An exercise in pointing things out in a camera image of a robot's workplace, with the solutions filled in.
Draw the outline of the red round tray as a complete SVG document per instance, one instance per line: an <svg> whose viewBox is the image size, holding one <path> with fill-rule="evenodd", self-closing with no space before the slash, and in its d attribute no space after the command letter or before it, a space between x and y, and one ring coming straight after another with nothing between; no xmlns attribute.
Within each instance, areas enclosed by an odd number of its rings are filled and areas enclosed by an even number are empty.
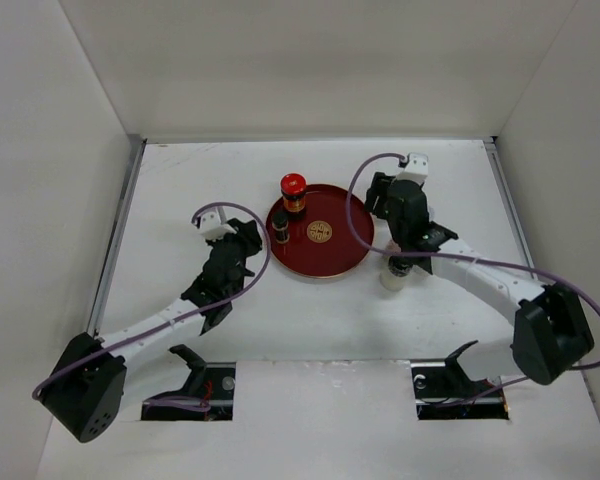
<svg viewBox="0 0 600 480"><path fill-rule="evenodd" d="M291 272L311 278L339 277L368 255L374 220L357 197L329 184L310 184L300 217L288 218L289 240L272 241L274 258Z"/></svg>

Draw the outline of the black cap white bottle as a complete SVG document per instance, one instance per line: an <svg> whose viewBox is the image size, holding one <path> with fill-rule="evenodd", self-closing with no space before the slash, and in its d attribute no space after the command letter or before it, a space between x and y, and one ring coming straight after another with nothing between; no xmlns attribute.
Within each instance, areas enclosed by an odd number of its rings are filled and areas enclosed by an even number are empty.
<svg viewBox="0 0 600 480"><path fill-rule="evenodd" d="M411 270L412 266L405 259L390 257L380 273L380 282L385 289L398 292L405 287Z"/></svg>

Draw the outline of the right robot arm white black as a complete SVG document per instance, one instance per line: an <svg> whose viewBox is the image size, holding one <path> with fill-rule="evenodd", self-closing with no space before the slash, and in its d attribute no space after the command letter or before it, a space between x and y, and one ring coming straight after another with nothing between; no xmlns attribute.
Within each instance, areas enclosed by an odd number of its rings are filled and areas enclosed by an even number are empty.
<svg viewBox="0 0 600 480"><path fill-rule="evenodd" d="M445 360L444 384L463 396L481 380L521 374L549 385L594 347L580 299L560 283L517 277L477 259L456 233L431 221L422 186L404 175L377 172L365 208L387 222L395 244L382 284L399 291L414 268L447 280L478 298L513 328L509 340L479 345L470 341Z"/></svg>

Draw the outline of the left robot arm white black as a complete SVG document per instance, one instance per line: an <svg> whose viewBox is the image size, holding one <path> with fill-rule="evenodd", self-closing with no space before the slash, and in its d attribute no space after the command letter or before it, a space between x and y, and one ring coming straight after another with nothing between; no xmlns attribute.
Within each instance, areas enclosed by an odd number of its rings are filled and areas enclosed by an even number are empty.
<svg viewBox="0 0 600 480"><path fill-rule="evenodd" d="M210 247L209 257L193 283L159 313L104 337L83 332L72 338L49 377L32 397L80 443L95 440L109 428L129 395L132 371L164 352L185 364L170 375L174 392L149 399L148 410L182 409L206 413L207 400L194 400L204 387L204 360L184 344L187 328L206 334L231 313L234 301L263 274L248 269L249 258L271 253L265 224L225 219L220 211L196 216L194 225Z"/></svg>

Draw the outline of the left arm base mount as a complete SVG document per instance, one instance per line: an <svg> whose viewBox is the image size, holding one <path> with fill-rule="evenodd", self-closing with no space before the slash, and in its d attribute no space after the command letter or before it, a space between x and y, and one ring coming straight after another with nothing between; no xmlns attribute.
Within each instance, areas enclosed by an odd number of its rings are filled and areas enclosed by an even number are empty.
<svg viewBox="0 0 600 480"><path fill-rule="evenodd" d="M189 373L178 388L144 400L141 421L213 422L233 419L236 363L207 362L184 344L169 348Z"/></svg>

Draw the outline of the small dark spice bottle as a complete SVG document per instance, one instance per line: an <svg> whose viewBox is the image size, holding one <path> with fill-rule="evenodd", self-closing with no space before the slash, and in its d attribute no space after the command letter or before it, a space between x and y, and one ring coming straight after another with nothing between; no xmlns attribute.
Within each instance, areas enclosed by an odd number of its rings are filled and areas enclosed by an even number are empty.
<svg viewBox="0 0 600 480"><path fill-rule="evenodd" d="M286 244L289 239L289 220L284 210L276 211L271 218L274 238L278 244Z"/></svg>

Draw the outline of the red lid sauce jar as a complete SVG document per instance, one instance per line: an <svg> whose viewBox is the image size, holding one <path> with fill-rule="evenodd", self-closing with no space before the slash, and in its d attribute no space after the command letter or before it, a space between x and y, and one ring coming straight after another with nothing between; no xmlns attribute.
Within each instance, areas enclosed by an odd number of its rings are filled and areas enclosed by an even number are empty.
<svg viewBox="0 0 600 480"><path fill-rule="evenodd" d="M294 219L301 218L306 212L307 182L299 173L288 173L280 180L283 208Z"/></svg>

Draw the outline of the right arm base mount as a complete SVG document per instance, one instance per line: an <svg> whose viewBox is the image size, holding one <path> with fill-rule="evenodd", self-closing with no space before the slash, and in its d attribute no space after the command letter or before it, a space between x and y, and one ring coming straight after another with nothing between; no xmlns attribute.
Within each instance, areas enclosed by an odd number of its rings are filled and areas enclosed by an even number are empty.
<svg viewBox="0 0 600 480"><path fill-rule="evenodd" d="M467 342L445 358L414 360L410 364L416 416L420 421L508 420L504 393L480 398L495 386L489 380L470 380L458 359L478 341Z"/></svg>

